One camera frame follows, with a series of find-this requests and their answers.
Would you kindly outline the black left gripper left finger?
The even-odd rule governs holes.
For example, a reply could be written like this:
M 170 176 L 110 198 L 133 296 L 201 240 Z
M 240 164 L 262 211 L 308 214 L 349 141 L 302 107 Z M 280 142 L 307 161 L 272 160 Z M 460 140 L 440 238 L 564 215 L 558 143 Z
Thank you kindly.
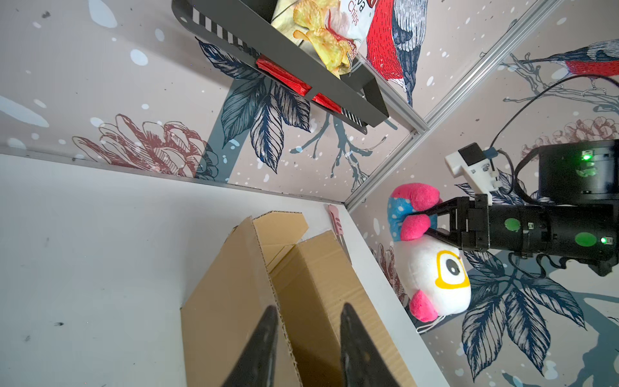
M 277 359 L 277 308 L 265 308 L 256 329 L 222 387 L 273 387 Z

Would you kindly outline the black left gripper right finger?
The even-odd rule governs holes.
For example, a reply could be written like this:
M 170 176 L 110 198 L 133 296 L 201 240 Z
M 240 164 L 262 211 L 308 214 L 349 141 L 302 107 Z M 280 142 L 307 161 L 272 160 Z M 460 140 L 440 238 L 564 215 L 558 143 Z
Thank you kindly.
M 350 303 L 340 315 L 340 348 L 344 386 L 399 386 Z

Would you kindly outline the colourful plush toy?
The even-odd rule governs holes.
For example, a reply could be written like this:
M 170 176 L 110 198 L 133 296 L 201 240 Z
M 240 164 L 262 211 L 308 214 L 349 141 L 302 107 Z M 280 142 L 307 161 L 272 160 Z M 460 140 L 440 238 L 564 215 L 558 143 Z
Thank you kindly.
M 422 323 L 419 333 L 466 311 L 472 300 L 459 249 L 427 235 L 436 229 L 437 217 L 424 211 L 441 202 L 440 192 L 422 183 L 400 185 L 388 198 L 394 268 L 409 297 L 409 312 Z

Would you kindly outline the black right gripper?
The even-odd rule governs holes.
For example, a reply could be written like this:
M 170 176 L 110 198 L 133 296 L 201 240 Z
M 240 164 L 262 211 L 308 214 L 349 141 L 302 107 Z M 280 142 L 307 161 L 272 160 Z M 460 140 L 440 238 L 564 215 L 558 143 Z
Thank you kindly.
M 433 228 L 425 232 L 454 248 L 476 252 L 496 249 L 522 256 L 551 252 L 548 206 L 489 204 L 486 194 L 476 195 L 468 204 L 467 210 L 457 212 L 459 198 L 453 198 L 413 215 L 460 216 L 459 229 L 455 232 Z

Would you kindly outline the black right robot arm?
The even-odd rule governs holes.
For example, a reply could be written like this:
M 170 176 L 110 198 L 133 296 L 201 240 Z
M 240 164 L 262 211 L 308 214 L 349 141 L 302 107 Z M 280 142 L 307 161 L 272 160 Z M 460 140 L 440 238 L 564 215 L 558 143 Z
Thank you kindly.
M 435 204 L 424 215 L 448 215 L 444 232 L 426 234 L 464 251 L 505 250 L 522 258 L 556 256 L 586 264 L 604 277 L 618 264 L 618 142 L 546 145 L 512 164 L 509 193 L 522 204 L 495 204 L 499 180 L 486 152 L 471 144 L 446 159 L 474 198 Z

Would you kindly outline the brown cardboard express box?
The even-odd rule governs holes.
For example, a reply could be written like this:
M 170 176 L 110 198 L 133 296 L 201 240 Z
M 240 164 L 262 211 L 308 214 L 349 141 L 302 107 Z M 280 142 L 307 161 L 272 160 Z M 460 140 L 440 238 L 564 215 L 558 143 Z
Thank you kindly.
M 186 380 L 220 386 L 260 321 L 277 323 L 277 386 L 341 386 L 341 315 L 359 317 L 386 375 L 377 385 L 414 379 L 333 232 L 306 238 L 298 212 L 247 218 L 227 237 L 182 306 Z

